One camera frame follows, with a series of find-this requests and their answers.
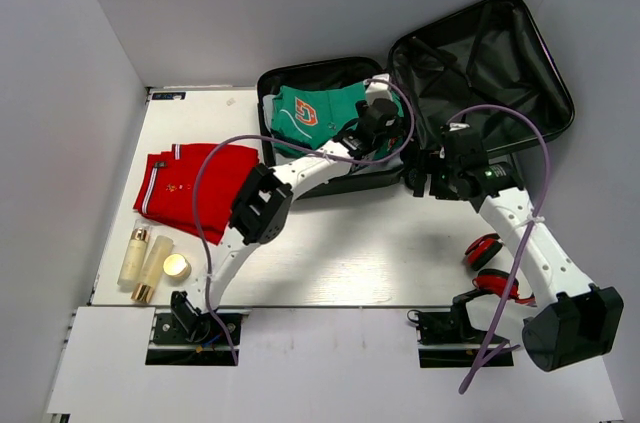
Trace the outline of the beige cosmetic tube bottle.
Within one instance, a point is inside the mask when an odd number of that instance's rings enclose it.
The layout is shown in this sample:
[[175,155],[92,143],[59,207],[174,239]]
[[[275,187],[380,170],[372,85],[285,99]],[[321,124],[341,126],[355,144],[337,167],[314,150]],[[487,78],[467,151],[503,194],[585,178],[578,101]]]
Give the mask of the beige cosmetic tube bottle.
[[165,259],[171,254],[174,242],[166,236],[157,236],[146,257],[131,300],[138,304],[149,304],[163,273]]

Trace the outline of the red black headphones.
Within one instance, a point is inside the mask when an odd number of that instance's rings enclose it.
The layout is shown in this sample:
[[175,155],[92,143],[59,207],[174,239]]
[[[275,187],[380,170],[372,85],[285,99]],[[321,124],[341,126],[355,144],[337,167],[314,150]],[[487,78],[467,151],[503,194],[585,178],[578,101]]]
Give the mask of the red black headphones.
[[505,270],[489,267],[489,263],[502,250],[504,243],[497,233],[485,234],[465,250],[466,267],[475,273],[472,280],[474,288],[460,296],[464,303],[485,295],[501,297],[509,280]]

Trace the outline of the green shirt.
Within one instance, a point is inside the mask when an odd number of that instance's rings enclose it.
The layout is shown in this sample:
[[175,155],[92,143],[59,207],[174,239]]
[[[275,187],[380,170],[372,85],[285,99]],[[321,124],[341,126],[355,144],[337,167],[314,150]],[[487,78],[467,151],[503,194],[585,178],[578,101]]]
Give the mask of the green shirt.
[[363,82],[331,90],[301,90],[283,85],[274,98],[272,137],[318,150],[349,120],[365,100]]

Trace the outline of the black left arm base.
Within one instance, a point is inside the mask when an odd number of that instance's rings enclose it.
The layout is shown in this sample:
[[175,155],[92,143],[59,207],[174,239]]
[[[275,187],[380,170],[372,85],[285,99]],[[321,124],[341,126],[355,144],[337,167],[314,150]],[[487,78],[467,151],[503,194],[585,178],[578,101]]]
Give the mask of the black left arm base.
[[248,310],[223,310],[219,317],[226,325],[233,345],[209,315],[194,336],[189,336],[168,310],[156,311],[145,357],[147,366],[226,367],[234,365],[231,348],[240,356],[242,325]]

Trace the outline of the clear gold-cap cosmetic bottle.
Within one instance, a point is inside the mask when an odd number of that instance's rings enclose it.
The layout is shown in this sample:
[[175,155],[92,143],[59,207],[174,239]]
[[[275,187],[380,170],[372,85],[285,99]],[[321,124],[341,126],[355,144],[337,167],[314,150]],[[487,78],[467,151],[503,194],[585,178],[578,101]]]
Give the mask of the clear gold-cap cosmetic bottle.
[[136,225],[132,230],[117,279],[117,285],[121,289],[130,289],[136,283],[144,263],[150,235],[150,226],[146,224]]

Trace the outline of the red polo shirt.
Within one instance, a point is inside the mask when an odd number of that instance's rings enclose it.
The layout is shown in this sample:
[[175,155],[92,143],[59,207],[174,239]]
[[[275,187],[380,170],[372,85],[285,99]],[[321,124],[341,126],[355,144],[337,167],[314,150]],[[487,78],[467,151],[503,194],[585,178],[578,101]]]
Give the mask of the red polo shirt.
[[196,236],[197,210],[206,240],[218,244],[231,215],[231,205],[251,169],[259,163],[256,149],[226,145],[199,171],[215,150],[213,143],[173,144],[149,154],[133,209],[141,216]]

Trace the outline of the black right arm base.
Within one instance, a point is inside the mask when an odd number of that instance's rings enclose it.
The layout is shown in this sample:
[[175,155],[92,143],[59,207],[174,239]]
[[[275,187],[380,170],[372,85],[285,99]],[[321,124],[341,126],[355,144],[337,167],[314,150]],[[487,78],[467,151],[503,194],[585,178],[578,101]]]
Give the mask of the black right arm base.
[[486,334],[453,307],[410,309],[407,320],[417,331],[421,369],[470,368]]

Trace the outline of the gold lid cream jar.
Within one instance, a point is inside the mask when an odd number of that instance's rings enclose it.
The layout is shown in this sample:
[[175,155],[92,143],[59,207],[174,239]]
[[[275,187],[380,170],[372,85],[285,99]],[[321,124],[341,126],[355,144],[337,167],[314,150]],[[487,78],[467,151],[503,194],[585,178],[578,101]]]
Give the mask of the gold lid cream jar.
[[163,262],[164,274],[174,282],[187,279],[191,274],[191,264],[187,258],[180,253],[168,255]]

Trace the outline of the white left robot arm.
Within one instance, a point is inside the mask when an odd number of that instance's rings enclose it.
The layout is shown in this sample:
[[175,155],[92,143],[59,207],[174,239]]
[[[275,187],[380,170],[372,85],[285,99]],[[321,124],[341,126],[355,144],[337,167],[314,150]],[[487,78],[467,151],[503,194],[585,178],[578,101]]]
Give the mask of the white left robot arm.
[[251,137],[239,135],[227,139],[206,156],[196,175],[192,199],[197,235],[205,252],[202,296],[193,304],[185,291],[175,291],[170,300],[177,330],[188,342],[199,343],[220,333],[230,334],[217,313],[222,296],[249,256],[279,236],[294,201],[358,167],[395,158],[410,142],[416,127],[415,110],[410,102],[398,106],[391,97],[376,97],[359,102],[357,107],[359,115],[355,122],[319,149],[305,149],[302,157],[284,165],[268,167],[259,163],[249,171],[234,196],[217,250],[210,248],[201,224],[198,201],[201,182],[222,150]]

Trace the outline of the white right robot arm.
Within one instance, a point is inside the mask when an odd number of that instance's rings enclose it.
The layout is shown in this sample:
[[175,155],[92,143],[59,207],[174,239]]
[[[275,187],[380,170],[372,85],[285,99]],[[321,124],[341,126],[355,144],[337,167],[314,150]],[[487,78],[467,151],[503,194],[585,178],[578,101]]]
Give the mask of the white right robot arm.
[[532,305],[522,344],[532,362],[551,372],[612,350],[624,303],[613,287],[598,286],[572,261],[546,226],[518,170],[492,159],[478,133],[467,124],[444,127],[440,149],[416,156],[416,189],[437,199],[464,201],[491,227],[466,252],[475,272],[473,290],[455,298],[463,307],[494,294],[500,301],[488,328],[482,310],[468,306],[451,317],[453,333],[472,342],[483,334],[472,367],[478,369],[509,352],[495,344],[499,318],[507,303]]

